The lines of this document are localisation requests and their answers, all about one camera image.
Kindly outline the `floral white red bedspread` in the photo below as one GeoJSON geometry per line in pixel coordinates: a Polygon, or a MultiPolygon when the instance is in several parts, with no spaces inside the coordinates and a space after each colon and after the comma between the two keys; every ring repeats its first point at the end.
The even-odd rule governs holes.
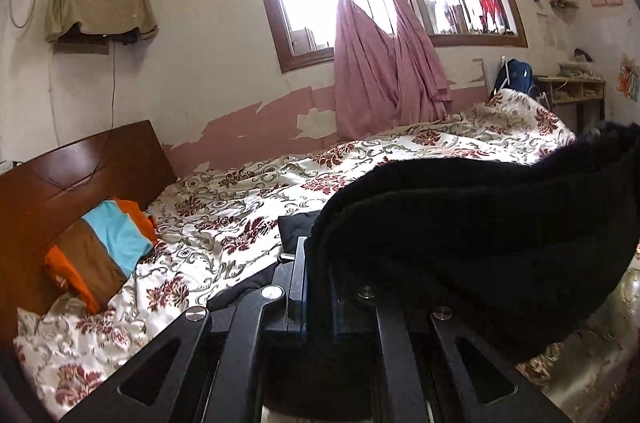
{"type": "MultiPolygon", "coordinates": [[[[45,315],[17,310],[14,348],[36,408],[57,422],[188,307],[204,306],[284,252],[277,217],[318,210],[374,165],[417,158],[532,164],[575,139],[555,115],[503,90],[450,121],[414,125],[322,154],[285,156],[179,180],[150,207],[154,249],[97,315],[62,295],[45,315]]],[[[562,343],[518,365],[574,422],[613,414],[639,358],[639,247],[604,306],[562,343]]]]}

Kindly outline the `brown wooden headboard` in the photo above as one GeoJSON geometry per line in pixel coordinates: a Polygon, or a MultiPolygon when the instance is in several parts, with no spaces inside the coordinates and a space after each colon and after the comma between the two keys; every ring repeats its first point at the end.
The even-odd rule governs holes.
{"type": "Polygon", "coordinates": [[[148,120],[51,150],[1,175],[1,348],[16,311],[47,313],[58,288],[44,270],[53,240],[109,198],[146,209],[177,176],[148,120]]]}

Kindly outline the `pink curtain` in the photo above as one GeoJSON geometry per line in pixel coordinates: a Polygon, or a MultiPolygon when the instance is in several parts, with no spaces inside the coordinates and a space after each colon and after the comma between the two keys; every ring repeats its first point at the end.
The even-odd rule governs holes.
{"type": "Polygon", "coordinates": [[[392,34],[354,0],[337,2],[334,88],[339,139],[435,122],[451,109],[450,86],[431,38],[409,0],[392,2],[392,34]]]}

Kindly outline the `large black padded jacket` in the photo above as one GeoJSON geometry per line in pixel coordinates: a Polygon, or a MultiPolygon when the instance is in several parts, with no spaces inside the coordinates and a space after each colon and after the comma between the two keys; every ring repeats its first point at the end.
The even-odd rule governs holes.
{"type": "Polygon", "coordinates": [[[309,328],[330,296],[372,287],[408,308],[446,306],[506,359],[562,341],[606,300],[639,242],[639,128],[604,123],[538,162],[385,163],[323,209],[282,216],[307,241],[309,328]]]}

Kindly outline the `orange blue brown pillow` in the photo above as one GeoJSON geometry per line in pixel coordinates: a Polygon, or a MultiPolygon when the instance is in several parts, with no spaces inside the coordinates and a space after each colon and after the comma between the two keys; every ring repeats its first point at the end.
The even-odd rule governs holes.
{"type": "Polygon", "coordinates": [[[153,217],[137,202],[105,200],[56,237],[44,268],[60,289],[73,293],[95,315],[156,243],[153,217]]]}

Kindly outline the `dark blue backpack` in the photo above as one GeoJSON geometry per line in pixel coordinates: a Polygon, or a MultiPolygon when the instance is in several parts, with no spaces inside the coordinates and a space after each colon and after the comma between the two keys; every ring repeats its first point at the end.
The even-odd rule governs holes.
{"type": "Polygon", "coordinates": [[[505,88],[534,98],[536,83],[532,66],[516,59],[507,60],[498,72],[490,97],[494,97],[498,91],[505,88]]]}

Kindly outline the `wooden shelf desk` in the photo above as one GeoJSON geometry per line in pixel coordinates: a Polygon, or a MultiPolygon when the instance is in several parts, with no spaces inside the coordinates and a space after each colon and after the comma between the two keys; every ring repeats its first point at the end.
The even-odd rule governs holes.
{"type": "Polygon", "coordinates": [[[606,83],[574,76],[535,76],[541,102],[568,121],[576,134],[585,133],[606,119],[606,83]]]}

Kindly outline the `cloth covered air conditioner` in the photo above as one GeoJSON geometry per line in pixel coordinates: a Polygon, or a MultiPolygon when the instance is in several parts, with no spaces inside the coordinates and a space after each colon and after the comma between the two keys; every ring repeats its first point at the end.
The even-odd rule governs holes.
{"type": "Polygon", "coordinates": [[[76,28],[84,35],[124,35],[154,38],[160,27],[150,0],[49,0],[44,38],[54,43],[76,28]]]}

